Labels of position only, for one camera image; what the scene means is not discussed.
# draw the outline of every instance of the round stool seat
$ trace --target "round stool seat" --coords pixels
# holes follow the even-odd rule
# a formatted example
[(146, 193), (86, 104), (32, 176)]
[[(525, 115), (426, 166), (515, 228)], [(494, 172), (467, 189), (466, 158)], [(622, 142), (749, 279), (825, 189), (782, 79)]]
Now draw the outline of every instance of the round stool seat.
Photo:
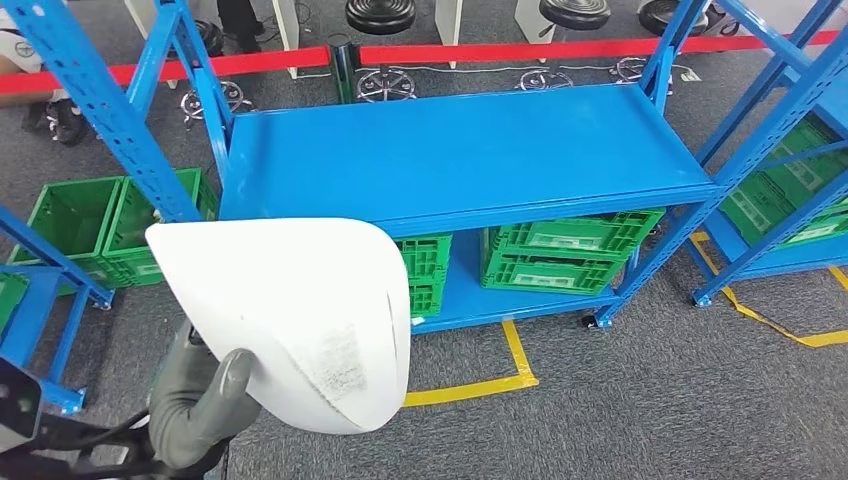
[(610, 17), (606, 0), (542, 0), (539, 13), (554, 25), (569, 30), (597, 30)]
[[(665, 27), (674, 16), (674, 11), (677, 10), (678, 0), (654, 0), (645, 4), (639, 12), (639, 23), (642, 27), (660, 37), (665, 32)], [(709, 26), (709, 19), (705, 13), (701, 13), (695, 26), (692, 27), (690, 35), (697, 36), (704, 33)]]
[(347, 23), (371, 35), (391, 35), (412, 26), (415, 3), (412, 0), (347, 0)]

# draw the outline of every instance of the yellow floor tape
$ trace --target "yellow floor tape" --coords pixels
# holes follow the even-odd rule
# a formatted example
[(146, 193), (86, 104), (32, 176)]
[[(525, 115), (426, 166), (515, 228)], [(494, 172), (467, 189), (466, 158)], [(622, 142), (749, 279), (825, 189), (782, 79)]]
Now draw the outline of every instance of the yellow floor tape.
[(456, 387), (409, 392), (406, 394), (403, 406), (420, 407), (422, 405), (456, 402), (538, 385), (539, 380), (533, 376), (533, 372), (530, 370), (530, 363), (527, 361), (527, 355), (524, 354), (524, 347), (521, 346), (521, 339), (518, 338), (515, 323), (512, 320), (505, 320), (501, 325), (504, 329), (506, 342), (509, 345), (509, 351), (512, 353), (512, 359), (515, 361), (515, 369), (518, 371), (516, 375)]
[[(710, 267), (710, 270), (712, 270), (713, 274), (718, 274), (718, 269), (716, 268), (712, 259), (710, 259), (710, 257), (707, 255), (707, 252), (705, 252), (703, 247), (701, 247), (701, 242), (708, 241), (710, 237), (705, 232), (695, 232), (689, 237), (689, 239), (692, 240), (692, 243), (695, 245), (695, 248), (698, 250), (698, 253), (701, 254), (701, 258), (704, 259), (704, 262), (706, 262), (707, 266)], [(845, 287), (845, 290), (848, 290), (848, 277), (846, 277), (845, 274), (842, 273), (842, 271), (836, 267), (830, 267), (829, 270), (830, 273), (832, 273), (833, 276), (836, 277), (839, 283), (841, 283), (842, 286)], [(724, 296), (727, 297), (728, 300), (730, 300), (730, 303), (733, 304), (733, 308), (735, 308), (737, 312), (741, 313), (742, 315), (745, 315), (748, 318), (752, 318), (764, 325), (771, 327), (786, 338), (795, 340), (796, 342), (806, 345), (808, 347), (819, 348), (828, 345), (848, 343), (848, 330), (836, 330), (833, 332), (817, 333), (814, 335), (799, 337), (787, 330), (782, 325), (775, 323), (769, 320), (768, 318), (765, 318), (764, 316), (740, 303), (739, 299), (736, 298), (736, 294), (733, 293), (733, 290), (731, 290), (730, 287), (722, 288), (721, 293), (723, 293)]]

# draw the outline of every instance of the plastic crate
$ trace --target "plastic crate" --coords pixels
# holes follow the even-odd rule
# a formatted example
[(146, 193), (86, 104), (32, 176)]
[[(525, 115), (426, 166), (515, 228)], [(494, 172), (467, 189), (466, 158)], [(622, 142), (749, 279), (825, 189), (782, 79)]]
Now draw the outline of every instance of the plastic crate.
[(410, 282), (444, 281), (452, 237), (450, 233), (442, 233), (395, 239)]
[[(206, 185), (200, 168), (175, 172), (180, 184), (191, 195), (205, 219), (214, 220), (218, 198)], [(154, 285), (164, 280), (144, 232), (156, 223), (155, 209), (144, 198), (132, 178), (124, 181), (115, 210), (115, 220), (106, 238), (103, 256), (128, 278), (123, 286)]]
[(413, 317), (438, 315), (442, 310), (444, 282), (409, 284), (409, 312)]
[(484, 287), (597, 295), (624, 266), (620, 260), (511, 255), (483, 240)]
[[(844, 201), (818, 215), (795, 237), (785, 244), (797, 245), (805, 240), (820, 239), (840, 233), (834, 226), (836, 219), (848, 213), (843, 210)], [(753, 245), (766, 232), (795, 211), (796, 205), (788, 200), (781, 189), (765, 172), (757, 172), (746, 178), (719, 209), (735, 225), (742, 238)]]
[(842, 165), (832, 157), (816, 157), (772, 167), (763, 170), (763, 173), (798, 208), (846, 169), (848, 165)]
[(615, 261), (630, 256), (664, 214), (658, 208), (503, 225), (485, 229), (484, 241), (512, 255)]
[(804, 228), (789, 240), (783, 242), (778, 248), (795, 246), (814, 240), (823, 240), (848, 232), (848, 212), (820, 215), (810, 226)]
[[(45, 185), (27, 222), (47, 242), (107, 288), (121, 286), (127, 281), (121, 270), (102, 255), (123, 179), (105, 177)], [(41, 261), (16, 245), (8, 263), (36, 265)], [(59, 294), (73, 291), (65, 285), (59, 289)]]
[(23, 298), (27, 284), (27, 279), (21, 275), (0, 273), (0, 338), (3, 338), (6, 323)]

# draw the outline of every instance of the white table leg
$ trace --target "white table leg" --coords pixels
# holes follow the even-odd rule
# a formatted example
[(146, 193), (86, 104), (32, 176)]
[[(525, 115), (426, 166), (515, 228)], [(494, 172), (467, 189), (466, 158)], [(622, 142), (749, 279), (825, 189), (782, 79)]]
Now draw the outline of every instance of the white table leg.
[[(459, 45), (462, 0), (436, 0), (436, 28), (443, 45)], [(456, 62), (448, 62), (456, 68)]]
[[(294, 0), (273, 0), (274, 15), (277, 17), (277, 28), (280, 29), (280, 39), (283, 50), (294, 50), (300, 46), (300, 24), (297, 21), (297, 8)], [(297, 68), (288, 69), (291, 77), (297, 78)]]
[(515, 5), (515, 21), (521, 28), (524, 38), (530, 43), (551, 43), (554, 38), (554, 29), (548, 28), (551, 22), (539, 13), (539, 0), (518, 0)]

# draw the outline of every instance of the green plastic crate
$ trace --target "green plastic crate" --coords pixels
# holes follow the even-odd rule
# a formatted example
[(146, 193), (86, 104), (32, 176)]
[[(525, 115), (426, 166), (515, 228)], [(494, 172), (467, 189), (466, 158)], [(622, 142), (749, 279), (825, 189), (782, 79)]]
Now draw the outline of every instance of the green plastic crate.
[[(126, 282), (121, 270), (103, 257), (123, 177), (45, 185), (27, 224), (62, 254), (107, 288)], [(40, 260), (20, 245), (9, 257), (12, 265), (36, 265)], [(60, 295), (73, 293), (63, 286)]]
[[(194, 200), (204, 219), (214, 220), (218, 198), (208, 187), (200, 168), (176, 172), (177, 179)], [(124, 286), (154, 285), (164, 280), (144, 232), (156, 223), (154, 208), (132, 178), (127, 177), (118, 199), (115, 220), (106, 237), (103, 256), (129, 279)]]
[(766, 160), (801, 153), (811, 148), (827, 145), (839, 140), (839, 137), (824, 125), (815, 114), (807, 114), (783, 137), (780, 143), (766, 155)]
[(442, 233), (395, 239), (410, 282), (444, 282), (452, 237), (450, 233)]
[(483, 242), (484, 287), (597, 295), (624, 266), (620, 260), (510, 255)]
[(749, 245), (756, 243), (795, 208), (764, 172), (749, 175), (719, 206)]
[(409, 312), (413, 317), (438, 315), (442, 310), (444, 282), (409, 284)]
[(3, 330), (27, 289), (27, 279), (21, 275), (0, 273), (0, 338)]
[[(796, 205), (786, 198), (785, 190), (765, 172), (748, 176), (719, 206), (749, 245), (759, 241), (796, 208)], [(837, 219), (845, 213), (839, 206), (831, 207), (810, 221), (809, 225), (784, 245), (797, 245), (801, 241), (818, 240), (824, 236), (841, 233), (843, 230)]]
[(484, 241), (512, 255), (616, 261), (629, 257), (664, 214), (658, 208), (503, 225), (485, 229)]
[(823, 240), (848, 232), (848, 212), (820, 215), (816, 222), (795, 234), (789, 240), (783, 242), (777, 248), (795, 246), (813, 240)]

